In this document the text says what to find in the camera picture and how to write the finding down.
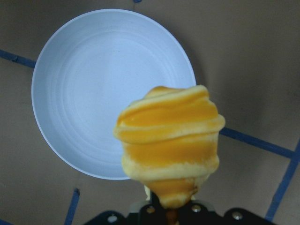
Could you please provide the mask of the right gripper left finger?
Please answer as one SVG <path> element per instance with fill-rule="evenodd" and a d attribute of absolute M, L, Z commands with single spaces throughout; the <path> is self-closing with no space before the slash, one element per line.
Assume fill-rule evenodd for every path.
<path fill-rule="evenodd" d="M 158 197 L 151 192 L 150 199 L 135 202 L 129 208 L 126 218 L 127 225 L 163 225 L 164 209 Z"/>

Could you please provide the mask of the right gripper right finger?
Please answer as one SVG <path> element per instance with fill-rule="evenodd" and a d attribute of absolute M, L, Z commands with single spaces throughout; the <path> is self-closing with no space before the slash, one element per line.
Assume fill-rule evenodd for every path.
<path fill-rule="evenodd" d="M 179 208 L 178 221 L 180 225 L 221 225 L 223 218 L 210 203 L 193 200 Z"/>

